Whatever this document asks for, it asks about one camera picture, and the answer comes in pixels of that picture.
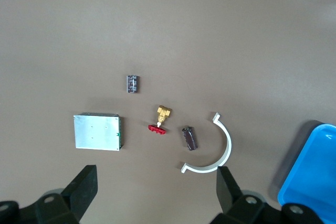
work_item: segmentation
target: electrolytic capacitor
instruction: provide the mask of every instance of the electrolytic capacitor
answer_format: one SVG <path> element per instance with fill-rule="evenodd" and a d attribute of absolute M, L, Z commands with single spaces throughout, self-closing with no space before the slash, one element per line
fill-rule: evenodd
<path fill-rule="evenodd" d="M 139 87 L 139 76 L 127 76 L 127 93 L 137 93 Z"/>
<path fill-rule="evenodd" d="M 195 134 L 193 132 L 193 128 L 192 127 L 186 127 L 184 129 L 182 129 L 184 138 L 187 142 L 188 148 L 190 151 L 194 151 L 198 148 L 197 146 L 197 142 L 196 142 L 196 137 Z"/>

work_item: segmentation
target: brass fitting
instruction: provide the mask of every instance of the brass fitting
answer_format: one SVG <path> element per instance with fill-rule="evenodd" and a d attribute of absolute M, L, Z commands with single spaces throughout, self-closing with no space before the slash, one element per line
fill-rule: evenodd
<path fill-rule="evenodd" d="M 172 109 L 166 108 L 162 105 L 159 106 L 158 108 L 158 117 L 157 117 L 157 126 L 160 127 L 160 125 L 164 122 L 164 120 L 166 120 L 166 118 L 169 117 L 170 112 L 172 111 Z"/>

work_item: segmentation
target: blue plastic container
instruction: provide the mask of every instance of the blue plastic container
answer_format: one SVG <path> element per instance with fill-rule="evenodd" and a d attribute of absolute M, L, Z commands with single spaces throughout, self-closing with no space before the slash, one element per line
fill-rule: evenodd
<path fill-rule="evenodd" d="M 299 203 L 324 223 L 336 223 L 336 127 L 317 126 L 310 134 L 279 194 L 281 205 Z"/>

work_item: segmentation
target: white curved object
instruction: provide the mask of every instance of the white curved object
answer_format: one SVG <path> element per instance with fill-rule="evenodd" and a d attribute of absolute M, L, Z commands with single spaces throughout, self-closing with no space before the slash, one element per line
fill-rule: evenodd
<path fill-rule="evenodd" d="M 232 149 L 231 137 L 226 127 L 223 125 L 223 123 L 221 123 L 218 120 L 219 117 L 220 117 L 220 114 L 216 113 L 212 121 L 214 122 L 214 124 L 218 125 L 224 131 L 226 135 L 227 143 L 226 143 L 226 149 L 225 149 L 224 154 L 217 162 L 215 162 L 212 165 L 208 165 L 208 166 L 199 167 L 199 166 L 193 166 L 193 165 L 184 163 L 181 169 L 182 173 L 185 173 L 186 170 L 191 170 L 192 172 L 196 172 L 196 173 L 210 173 L 210 172 L 217 170 L 219 166 L 223 166 L 225 162 L 228 160 L 228 158 L 230 157 L 231 149 Z"/>

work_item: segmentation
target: silver metal panel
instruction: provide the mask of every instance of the silver metal panel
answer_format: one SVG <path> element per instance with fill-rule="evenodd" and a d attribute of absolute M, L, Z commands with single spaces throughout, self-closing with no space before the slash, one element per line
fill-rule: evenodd
<path fill-rule="evenodd" d="M 76 148 L 119 151 L 120 119 L 116 114 L 75 115 Z"/>

